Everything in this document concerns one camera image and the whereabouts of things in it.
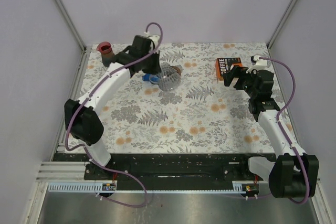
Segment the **blue cone dripper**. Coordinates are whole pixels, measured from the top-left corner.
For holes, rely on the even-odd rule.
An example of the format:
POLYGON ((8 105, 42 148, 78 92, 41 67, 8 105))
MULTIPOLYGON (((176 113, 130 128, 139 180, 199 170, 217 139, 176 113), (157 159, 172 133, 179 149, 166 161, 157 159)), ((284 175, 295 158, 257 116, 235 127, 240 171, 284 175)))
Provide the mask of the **blue cone dripper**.
POLYGON ((145 82, 149 82, 151 84, 154 84, 154 85, 158 85, 159 82, 160 82, 160 78, 157 75, 148 74, 148 73, 146 73, 142 76, 142 80, 145 81, 145 82))

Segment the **clear glass carafe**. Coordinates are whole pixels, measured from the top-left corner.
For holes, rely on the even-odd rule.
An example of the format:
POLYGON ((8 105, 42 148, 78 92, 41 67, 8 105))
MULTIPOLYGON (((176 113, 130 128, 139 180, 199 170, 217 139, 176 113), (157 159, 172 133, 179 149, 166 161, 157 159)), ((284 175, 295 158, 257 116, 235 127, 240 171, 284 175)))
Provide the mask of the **clear glass carafe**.
POLYGON ((157 75, 160 78, 158 86, 162 91, 172 91, 181 82, 181 76, 168 64, 161 65, 161 72, 157 75))

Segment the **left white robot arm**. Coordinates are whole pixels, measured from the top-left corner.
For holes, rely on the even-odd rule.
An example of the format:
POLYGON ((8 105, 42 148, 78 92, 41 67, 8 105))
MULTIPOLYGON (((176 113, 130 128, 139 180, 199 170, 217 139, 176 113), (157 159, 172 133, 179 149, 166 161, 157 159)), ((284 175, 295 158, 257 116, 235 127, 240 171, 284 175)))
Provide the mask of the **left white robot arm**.
POLYGON ((136 35, 133 43, 114 55, 107 72, 99 81, 78 100, 69 99, 64 106, 66 135, 80 141, 92 162, 97 164, 96 174, 102 179, 109 179, 114 173, 109 164, 111 154, 101 137, 104 127, 99 114, 112 98, 135 73, 158 74, 160 68, 159 35, 136 35))

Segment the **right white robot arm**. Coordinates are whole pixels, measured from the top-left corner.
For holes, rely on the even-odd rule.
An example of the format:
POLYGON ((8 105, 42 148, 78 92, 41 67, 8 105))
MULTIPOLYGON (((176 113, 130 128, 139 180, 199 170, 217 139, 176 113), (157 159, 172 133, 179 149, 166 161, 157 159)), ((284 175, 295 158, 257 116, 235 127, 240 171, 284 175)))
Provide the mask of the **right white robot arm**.
POLYGON ((308 155, 282 124, 281 109, 272 98, 274 74, 234 65, 224 74, 224 85, 228 87, 232 81, 236 90, 248 94, 249 111, 265 131, 276 156, 275 162, 261 156, 249 158, 239 166, 240 176, 250 180, 257 175, 268 183, 275 198, 306 203, 315 193, 319 161, 315 155, 308 155))

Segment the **orange coffee filter box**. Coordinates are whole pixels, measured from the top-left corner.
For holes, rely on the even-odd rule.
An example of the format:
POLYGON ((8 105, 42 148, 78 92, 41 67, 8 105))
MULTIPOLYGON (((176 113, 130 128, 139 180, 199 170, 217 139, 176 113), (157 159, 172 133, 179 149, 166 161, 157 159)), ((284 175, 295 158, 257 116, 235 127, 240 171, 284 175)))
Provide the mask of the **orange coffee filter box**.
POLYGON ((224 75, 230 71, 232 66, 242 66, 241 59, 235 58, 217 58, 215 61, 217 81, 223 81, 224 75))

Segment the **brown wooden ring holder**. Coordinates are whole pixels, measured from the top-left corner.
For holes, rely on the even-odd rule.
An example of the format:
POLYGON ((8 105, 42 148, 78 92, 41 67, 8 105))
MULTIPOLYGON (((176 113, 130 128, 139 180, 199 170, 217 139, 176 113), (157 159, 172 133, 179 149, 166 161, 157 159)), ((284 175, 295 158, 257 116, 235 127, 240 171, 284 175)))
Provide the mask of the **brown wooden ring holder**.
POLYGON ((176 70, 176 72, 179 74, 179 76, 181 76, 181 70, 180 70, 179 67, 177 67, 177 66, 172 66, 172 68, 176 70))

